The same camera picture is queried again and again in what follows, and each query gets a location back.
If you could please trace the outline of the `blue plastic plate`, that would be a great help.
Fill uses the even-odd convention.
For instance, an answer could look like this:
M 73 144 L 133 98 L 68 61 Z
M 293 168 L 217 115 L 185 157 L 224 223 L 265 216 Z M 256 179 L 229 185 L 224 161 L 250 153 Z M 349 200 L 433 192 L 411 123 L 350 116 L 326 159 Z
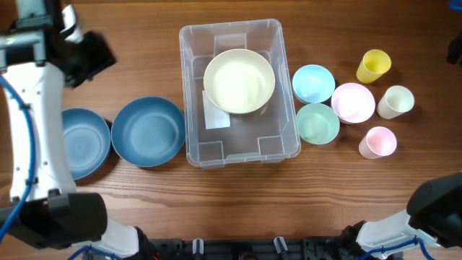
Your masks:
M 140 168 L 165 164 L 180 152 L 185 139 L 183 112 L 163 97 L 143 97 L 130 102 L 111 127 L 116 153 Z
M 92 110 L 70 108 L 62 112 L 64 143 L 74 180 L 98 170 L 110 153 L 110 130 L 106 120 Z

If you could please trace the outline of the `cream plastic plate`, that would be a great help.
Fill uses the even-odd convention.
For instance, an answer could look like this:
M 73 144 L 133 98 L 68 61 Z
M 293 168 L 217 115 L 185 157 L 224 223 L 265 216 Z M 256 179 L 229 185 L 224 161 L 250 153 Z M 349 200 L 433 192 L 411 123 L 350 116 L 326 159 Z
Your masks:
M 215 56 L 206 67 L 204 90 L 218 108 L 228 113 L 252 113 L 274 93 L 271 64 L 259 53 L 236 48 Z

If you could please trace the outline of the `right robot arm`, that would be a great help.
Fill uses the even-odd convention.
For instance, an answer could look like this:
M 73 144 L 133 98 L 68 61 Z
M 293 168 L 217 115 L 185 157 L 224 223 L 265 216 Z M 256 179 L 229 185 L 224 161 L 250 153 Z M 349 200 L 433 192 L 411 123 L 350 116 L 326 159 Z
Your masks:
M 331 240 L 335 259 L 397 259 L 419 248 L 461 247 L 461 173 L 423 183 L 405 210 L 377 222 L 358 222 Z

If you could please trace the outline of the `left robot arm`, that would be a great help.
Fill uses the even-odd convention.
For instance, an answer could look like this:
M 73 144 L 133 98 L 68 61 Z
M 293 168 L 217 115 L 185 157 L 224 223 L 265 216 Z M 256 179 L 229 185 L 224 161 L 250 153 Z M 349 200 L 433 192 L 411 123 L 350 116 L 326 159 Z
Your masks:
M 14 169 L 1 234 L 37 249 L 75 248 L 112 259 L 160 259 L 138 227 L 109 218 L 97 193 L 79 193 L 65 155 L 62 92 L 114 65 L 104 37 L 76 36 L 60 1 L 17 0 L 1 35 L 1 85 L 9 111 Z

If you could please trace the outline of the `cream plastic cup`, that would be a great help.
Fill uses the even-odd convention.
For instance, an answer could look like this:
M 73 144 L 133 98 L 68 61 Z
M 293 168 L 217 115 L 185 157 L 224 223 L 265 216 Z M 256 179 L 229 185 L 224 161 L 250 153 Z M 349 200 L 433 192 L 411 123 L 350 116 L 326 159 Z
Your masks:
M 412 92 L 404 86 L 389 87 L 377 105 L 377 112 L 384 119 L 392 119 L 409 112 L 414 107 Z

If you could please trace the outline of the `yellow plastic cup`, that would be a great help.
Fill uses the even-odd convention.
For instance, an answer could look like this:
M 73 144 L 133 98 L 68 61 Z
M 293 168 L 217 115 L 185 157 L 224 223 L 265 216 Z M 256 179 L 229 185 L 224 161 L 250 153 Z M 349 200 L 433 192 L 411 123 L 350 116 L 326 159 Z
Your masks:
M 362 57 L 356 76 L 360 82 L 369 84 L 384 75 L 390 68 L 390 56 L 385 51 L 372 49 Z

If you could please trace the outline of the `pink plastic bowl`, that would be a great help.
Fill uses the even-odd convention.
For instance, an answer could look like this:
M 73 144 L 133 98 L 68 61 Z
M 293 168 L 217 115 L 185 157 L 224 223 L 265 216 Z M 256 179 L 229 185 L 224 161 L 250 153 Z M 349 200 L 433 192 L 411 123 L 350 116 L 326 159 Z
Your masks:
M 345 124 L 367 121 L 375 112 L 375 98 L 365 86 L 345 83 L 334 90 L 331 108 Z

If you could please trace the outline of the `pink plastic cup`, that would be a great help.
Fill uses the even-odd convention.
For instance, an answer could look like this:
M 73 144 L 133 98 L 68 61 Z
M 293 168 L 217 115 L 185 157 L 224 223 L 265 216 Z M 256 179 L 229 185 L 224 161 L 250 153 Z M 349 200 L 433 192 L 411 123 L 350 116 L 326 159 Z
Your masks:
M 371 128 L 359 143 L 359 153 L 367 159 L 386 157 L 395 152 L 397 138 L 394 133 L 383 126 Z

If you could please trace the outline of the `light blue plastic bowl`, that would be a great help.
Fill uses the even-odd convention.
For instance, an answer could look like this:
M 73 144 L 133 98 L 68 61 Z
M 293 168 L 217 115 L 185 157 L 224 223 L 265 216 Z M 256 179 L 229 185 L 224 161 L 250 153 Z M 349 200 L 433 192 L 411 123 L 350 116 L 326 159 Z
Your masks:
M 292 78 L 295 97 L 304 104 L 326 101 L 333 95 L 335 87 L 333 74 L 315 64 L 299 68 Z

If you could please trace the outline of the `mint green plastic bowl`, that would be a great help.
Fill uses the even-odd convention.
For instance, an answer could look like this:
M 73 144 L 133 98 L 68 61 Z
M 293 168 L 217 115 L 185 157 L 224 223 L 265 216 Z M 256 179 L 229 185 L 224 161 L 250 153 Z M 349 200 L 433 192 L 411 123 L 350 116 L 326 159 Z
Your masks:
M 304 142 L 322 145 L 339 134 L 340 121 L 334 110 L 322 103 L 303 106 L 296 115 L 297 130 Z

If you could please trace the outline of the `clear plastic storage bin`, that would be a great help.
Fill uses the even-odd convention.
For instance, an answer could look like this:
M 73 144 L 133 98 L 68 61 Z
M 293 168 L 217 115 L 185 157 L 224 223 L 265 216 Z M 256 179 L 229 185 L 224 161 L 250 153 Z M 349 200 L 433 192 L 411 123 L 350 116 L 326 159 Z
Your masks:
M 186 158 L 200 168 L 230 163 L 277 163 L 300 153 L 296 112 L 281 23 L 276 19 L 186 25 L 180 29 Z M 230 127 L 205 128 L 203 76 L 223 51 L 245 48 L 262 55 L 275 73 L 275 90 L 260 109 L 230 114 Z

